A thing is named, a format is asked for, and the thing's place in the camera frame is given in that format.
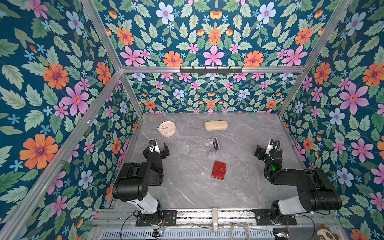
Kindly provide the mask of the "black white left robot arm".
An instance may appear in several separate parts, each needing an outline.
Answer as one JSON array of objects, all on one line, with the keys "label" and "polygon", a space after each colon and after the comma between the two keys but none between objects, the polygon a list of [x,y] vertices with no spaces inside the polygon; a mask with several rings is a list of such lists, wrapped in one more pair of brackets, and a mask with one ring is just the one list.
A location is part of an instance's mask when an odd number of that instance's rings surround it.
[{"label": "black white left robot arm", "polygon": [[143,151],[146,159],[142,163],[124,163],[113,186],[112,195],[116,200],[133,204],[138,218],[157,226],[164,219],[161,203],[149,193],[149,187],[163,183],[163,159],[170,155],[169,147],[159,148],[156,139],[150,140]]}]

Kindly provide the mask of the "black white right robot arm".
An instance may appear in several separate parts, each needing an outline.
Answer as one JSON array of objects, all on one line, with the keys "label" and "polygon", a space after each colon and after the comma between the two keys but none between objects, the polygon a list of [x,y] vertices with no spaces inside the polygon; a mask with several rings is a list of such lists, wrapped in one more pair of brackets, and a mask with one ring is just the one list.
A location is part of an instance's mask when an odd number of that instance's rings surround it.
[{"label": "black white right robot arm", "polygon": [[283,150],[280,141],[270,139],[265,149],[257,146],[255,156],[265,163],[264,177],[272,185],[291,186],[297,195],[273,201],[269,211],[253,210],[257,223],[274,225],[294,224],[295,215],[311,212],[337,211],[342,207],[337,193],[322,170],[283,169]]}]

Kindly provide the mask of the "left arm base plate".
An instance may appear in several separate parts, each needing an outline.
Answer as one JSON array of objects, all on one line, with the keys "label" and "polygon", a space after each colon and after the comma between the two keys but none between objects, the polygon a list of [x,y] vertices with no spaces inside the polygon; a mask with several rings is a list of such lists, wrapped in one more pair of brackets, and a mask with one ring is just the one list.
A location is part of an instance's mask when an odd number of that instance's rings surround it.
[{"label": "left arm base plate", "polygon": [[136,227],[163,227],[176,225],[177,211],[162,210],[154,214],[139,213],[136,220]]}]

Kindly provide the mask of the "clear acrylic card stand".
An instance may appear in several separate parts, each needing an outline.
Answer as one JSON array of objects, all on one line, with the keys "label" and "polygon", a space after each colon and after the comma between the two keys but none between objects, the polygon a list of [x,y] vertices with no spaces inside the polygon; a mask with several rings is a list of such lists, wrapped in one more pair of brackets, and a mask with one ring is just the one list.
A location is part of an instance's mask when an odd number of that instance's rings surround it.
[{"label": "clear acrylic card stand", "polygon": [[206,140],[205,148],[207,155],[212,155],[217,153],[220,150],[219,140],[217,137]]}]

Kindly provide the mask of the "red leather card holder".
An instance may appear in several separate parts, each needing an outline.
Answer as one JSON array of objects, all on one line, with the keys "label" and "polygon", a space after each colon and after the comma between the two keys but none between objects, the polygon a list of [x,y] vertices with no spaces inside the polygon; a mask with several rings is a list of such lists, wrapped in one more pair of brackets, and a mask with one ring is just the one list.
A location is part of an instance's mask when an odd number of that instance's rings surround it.
[{"label": "red leather card holder", "polygon": [[220,161],[215,161],[211,177],[219,180],[224,180],[226,172],[227,164]]}]

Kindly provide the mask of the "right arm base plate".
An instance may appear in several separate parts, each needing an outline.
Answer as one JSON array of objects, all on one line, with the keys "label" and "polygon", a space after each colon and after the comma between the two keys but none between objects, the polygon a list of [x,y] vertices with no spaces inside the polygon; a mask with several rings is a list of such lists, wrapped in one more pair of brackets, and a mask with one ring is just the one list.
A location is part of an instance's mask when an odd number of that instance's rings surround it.
[{"label": "right arm base plate", "polygon": [[279,211],[271,212],[266,209],[252,209],[258,226],[296,226],[294,215],[283,215]]}]

